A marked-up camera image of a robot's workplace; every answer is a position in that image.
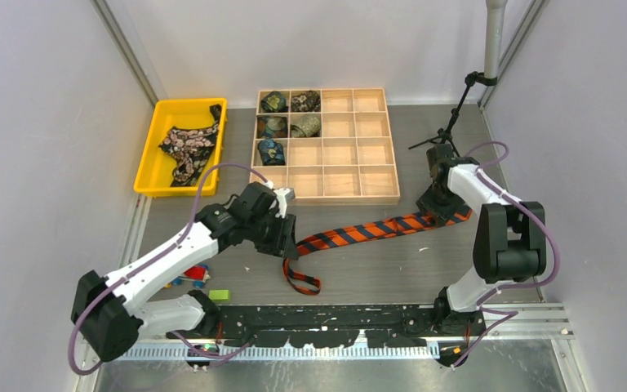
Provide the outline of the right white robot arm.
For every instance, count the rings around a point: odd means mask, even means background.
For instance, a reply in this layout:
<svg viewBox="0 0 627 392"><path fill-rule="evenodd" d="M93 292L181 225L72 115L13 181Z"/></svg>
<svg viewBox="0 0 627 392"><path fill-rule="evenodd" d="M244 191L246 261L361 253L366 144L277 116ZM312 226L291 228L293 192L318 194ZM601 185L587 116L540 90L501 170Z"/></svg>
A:
<svg viewBox="0 0 627 392"><path fill-rule="evenodd" d="M455 155L448 144L434 145L426 156L431 184L416 202L420 211L439 226L469 212L478 218L472 267L434 301L433 327L450 336L474 322L480 306L497 289L545 272L545 208L514 197L487 176L475 158Z"/></svg>

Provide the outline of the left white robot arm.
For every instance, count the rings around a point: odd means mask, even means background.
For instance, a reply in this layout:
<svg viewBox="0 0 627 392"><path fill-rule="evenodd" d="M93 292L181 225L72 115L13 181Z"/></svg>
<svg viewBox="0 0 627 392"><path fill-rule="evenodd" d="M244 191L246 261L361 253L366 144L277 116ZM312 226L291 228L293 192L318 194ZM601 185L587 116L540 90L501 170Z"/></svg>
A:
<svg viewBox="0 0 627 392"><path fill-rule="evenodd" d="M190 268L244 241L262 254L297 258L296 217L287 211L292 188L252 182L227 203L207 204L178 234L133 263L104 276L84 274L76 288L69 347L82 336L103 363L125 354L139 339L174 331L199 338L217 328L216 307L200 292L174 300L152 296Z"/></svg>

